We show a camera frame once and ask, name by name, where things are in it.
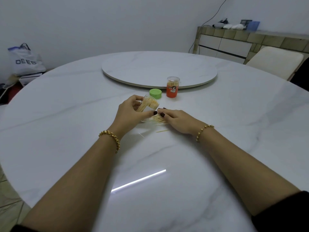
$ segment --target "gold chain bracelet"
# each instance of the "gold chain bracelet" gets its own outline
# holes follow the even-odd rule
[[[206,128],[208,128],[208,127],[214,128],[213,125],[206,125],[206,126],[204,126],[204,127],[201,129],[201,131],[200,131],[200,132],[197,134],[197,136],[196,136],[196,141],[197,141],[197,142],[198,142],[198,139],[199,139],[199,137],[200,137],[201,132],[203,132],[203,130],[206,129]]]
[[[113,133],[111,133],[111,132],[108,131],[108,130],[106,130],[106,131],[104,130],[103,132],[100,132],[100,134],[99,134],[98,136],[101,137],[103,134],[108,134],[108,135],[112,136],[112,137],[115,139],[116,144],[117,144],[117,148],[116,148],[116,154],[117,154],[118,150],[120,149],[120,141],[119,141],[119,139],[117,138],[117,136],[114,135]]]

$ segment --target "blue container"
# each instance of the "blue container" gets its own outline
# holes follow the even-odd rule
[[[251,21],[248,24],[247,30],[249,30],[249,31],[256,31],[258,26],[259,26],[259,24],[260,24],[260,21]]]

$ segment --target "person's right hand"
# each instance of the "person's right hand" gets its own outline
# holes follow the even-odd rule
[[[200,130],[207,125],[206,123],[197,120],[196,118],[185,113],[183,110],[158,109],[163,119],[177,131],[184,134],[197,136]]]

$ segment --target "wall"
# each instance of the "wall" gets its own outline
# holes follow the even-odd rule
[[[0,0],[0,82],[11,73],[7,48],[23,42],[47,68],[121,51],[187,52],[223,1]]]
[[[227,0],[230,23],[260,21],[259,30],[309,35],[309,0]]]

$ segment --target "person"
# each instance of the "person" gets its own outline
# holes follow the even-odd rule
[[[208,151],[252,215],[258,231],[308,231],[309,193],[231,143],[213,127],[182,110],[136,112],[143,97],[119,105],[114,122],[11,231],[90,231],[113,167],[117,139],[140,121],[159,113],[174,129]]]

